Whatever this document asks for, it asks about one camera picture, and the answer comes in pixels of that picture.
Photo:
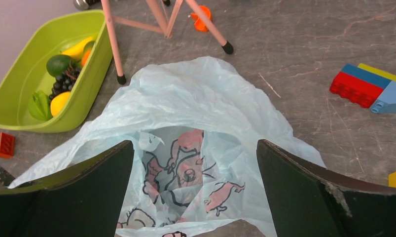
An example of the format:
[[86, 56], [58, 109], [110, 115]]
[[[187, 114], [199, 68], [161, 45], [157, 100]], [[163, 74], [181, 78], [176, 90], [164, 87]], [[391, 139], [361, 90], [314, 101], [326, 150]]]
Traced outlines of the dark fake fruit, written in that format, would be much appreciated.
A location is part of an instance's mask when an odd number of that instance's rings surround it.
[[82, 68], [69, 67], [67, 70], [63, 71], [60, 75], [55, 77], [55, 82], [51, 88], [51, 94], [49, 99], [52, 101], [56, 96], [64, 92], [70, 92], [82, 71]]

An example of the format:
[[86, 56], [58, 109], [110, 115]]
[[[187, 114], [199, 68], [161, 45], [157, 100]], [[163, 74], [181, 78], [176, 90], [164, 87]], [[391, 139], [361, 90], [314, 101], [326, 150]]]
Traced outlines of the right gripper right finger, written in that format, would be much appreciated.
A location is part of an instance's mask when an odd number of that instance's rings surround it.
[[256, 149], [280, 237], [396, 237], [396, 188], [333, 172], [259, 140]]

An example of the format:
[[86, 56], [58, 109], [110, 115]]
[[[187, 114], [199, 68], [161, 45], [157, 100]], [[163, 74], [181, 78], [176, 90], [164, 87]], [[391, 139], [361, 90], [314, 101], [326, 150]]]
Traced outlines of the light blue cartoon plastic bag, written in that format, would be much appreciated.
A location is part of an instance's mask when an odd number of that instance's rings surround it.
[[256, 158], [266, 139], [319, 166], [268, 96], [213, 57], [148, 65], [103, 112], [17, 177], [11, 187], [60, 171], [130, 140], [134, 159], [116, 233], [193, 237], [245, 220], [276, 235]]

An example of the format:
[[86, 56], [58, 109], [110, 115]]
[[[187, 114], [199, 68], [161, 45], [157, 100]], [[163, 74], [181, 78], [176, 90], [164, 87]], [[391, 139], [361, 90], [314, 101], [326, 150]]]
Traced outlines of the green fake fruit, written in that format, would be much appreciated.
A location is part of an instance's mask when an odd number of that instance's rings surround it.
[[70, 56], [64, 54], [57, 54], [52, 56], [46, 63], [47, 72], [52, 76], [56, 77], [63, 71], [67, 70], [70, 66], [75, 66], [74, 61]]
[[53, 116], [49, 102], [49, 97], [42, 90], [34, 92], [28, 102], [30, 115], [40, 121], [50, 120]]

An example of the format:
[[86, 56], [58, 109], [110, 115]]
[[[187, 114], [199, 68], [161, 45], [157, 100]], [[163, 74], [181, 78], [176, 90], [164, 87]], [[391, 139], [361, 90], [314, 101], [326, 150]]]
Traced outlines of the yellow fake lemon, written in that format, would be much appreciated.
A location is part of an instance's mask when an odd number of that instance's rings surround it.
[[63, 92], [53, 98], [53, 100], [51, 101], [51, 104], [50, 104], [50, 111], [51, 111], [51, 114], [53, 117], [56, 116], [62, 110], [62, 108], [65, 106], [69, 96], [70, 96], [70, 92], [67, 91], [67, 92]]

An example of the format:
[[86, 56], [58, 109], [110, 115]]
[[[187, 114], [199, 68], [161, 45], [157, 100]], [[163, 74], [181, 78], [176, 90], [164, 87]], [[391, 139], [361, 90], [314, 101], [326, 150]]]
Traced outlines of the green orange fake mango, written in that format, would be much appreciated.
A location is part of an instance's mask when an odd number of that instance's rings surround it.
[[90, 56], [90, 53], [91, 53], [92, 48], [93, 48], [94, 45], [95, 45], [95, 41], [94, 41], [94, 40], [89, 41], [89, 42], [85, 45], [85, 47], [84, 47], [84, 49], [83, 49], [82, 58], [81, 58], [81, 66], [82, 66], [82, 67], [85, 66], [85, 64], [86, 64], [86, 62], [87, 62], [87, 60], [88, 60], [88, 58], [89, 58], [89, 56]]

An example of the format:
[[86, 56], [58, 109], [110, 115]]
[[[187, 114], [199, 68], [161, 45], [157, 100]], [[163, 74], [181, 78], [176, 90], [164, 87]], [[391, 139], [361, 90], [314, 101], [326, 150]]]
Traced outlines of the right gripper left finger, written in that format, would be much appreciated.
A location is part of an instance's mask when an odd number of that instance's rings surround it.
[[0, 237], [112, 237], [130, 179], [125, 140], [51, 175], [0, 189]]

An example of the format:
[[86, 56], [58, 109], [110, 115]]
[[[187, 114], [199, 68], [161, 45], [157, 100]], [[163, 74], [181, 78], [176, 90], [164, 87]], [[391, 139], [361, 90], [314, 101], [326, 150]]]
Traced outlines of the yellow fake banana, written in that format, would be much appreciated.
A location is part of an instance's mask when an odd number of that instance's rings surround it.
[[98, 35], [91, 35], [78, 42], [76, 45], [64, 50], [63, 52], [61, 52], [61, 54], [69, 56], [74, 61], [79, 61], [83, 56], [84, 47], [86, 46], [86, 44], [91, 41], [95, 42], [97, 36]]

